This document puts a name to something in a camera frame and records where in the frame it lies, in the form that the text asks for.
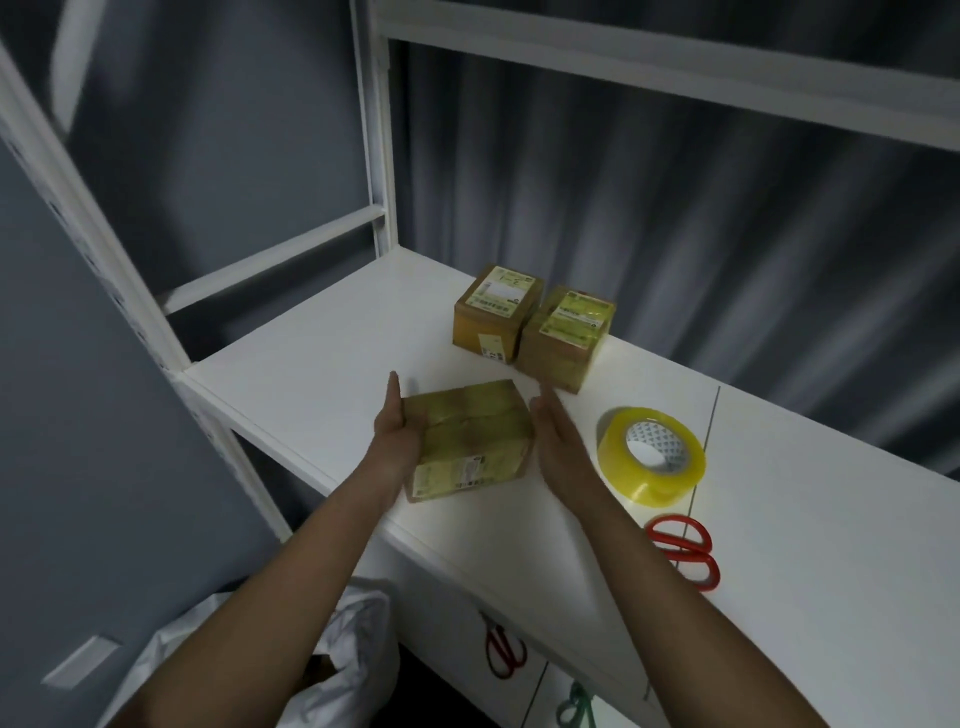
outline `plastic bag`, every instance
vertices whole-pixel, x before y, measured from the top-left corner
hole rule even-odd
[[[97,728],[104,728],[160,664],[229,597],[210,596],[158,630],[133,663]],[[347,586],[313,654],[329,655],[337,673],[290,698],[277,726],[367,726],[390,699],[400,666],[390,599],[379,591]]]

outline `metal rack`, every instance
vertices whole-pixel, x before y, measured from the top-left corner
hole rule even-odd
[[[191,361],[170,314],[366,225],[377,256],[398,245],[390,40],[960,151],[960,82],[951,79],[436,0],[350,0],[368,205],[154,296],[60,140],[83,92],[105,3],[65,4],[51,63],[53,120],[0,48],[0,135],[171,381]],[[233,433],[183,401],[278,538],[287,538],[289,526]]]

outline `red scissors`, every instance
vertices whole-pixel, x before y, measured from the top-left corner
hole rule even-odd
[[[509,680],[518,669],[527,664],[527,645],[520,638],[516,639],[522,650],[517,657],[510,640],[507,639],[507,631],[483,612],[480,616],[487,624],[487,665],[490,666],[490,672],[501,680]],[[497,661],[493,659],[491,650],[499,658]],[[498,667],[496,662],[502,663],[503,667]]]
[[[689,526],[700,536],[700,541],[692,541],[686,538],[686,536],[674,536],[672,533],[658,531],[657,526],[665,522],[677,522],[682,523],[684,526]],[[702,523],[696,519],[691,519],[689,516],[667,513],[663,516],[657,516],[647,523],[644,530],[647,532],[650,540],[657,545],[657,548],[659,548],[670,561],[707,565],[707,578],[703,581],[693,582],[693,586],[698,590],[701,592],[712,592],[717,588],[720,584],[720,567],[717,566],[716,561],[710,556],[710,552],[713,551],[713,539],[710,538],[709,532],[704,528]],[[663,548],[660,544],[666,544],[673,548]]]

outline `tape roll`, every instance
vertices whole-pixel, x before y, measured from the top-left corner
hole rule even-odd
[[[641,450],[653,455],[644,457],[646,465],[635,455]],[[678,420],[646,407],[629,407],[613,416],[597,460],[618,492],[651,508],[680,500],[707,469],[707,455],[696,436]]]

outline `cardboard box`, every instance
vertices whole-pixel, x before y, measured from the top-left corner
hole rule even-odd
[[[488,265],[453,306],[453,343],[509,364],[542,292],[541,279]]]
[[[516,367],[577,394],[610,331],[616,304],[557,286],[524,327]]]
[[[407,499],[417,502],[523,475],[533,421],[512,379],[414,395],[405,416],[427,422]]]

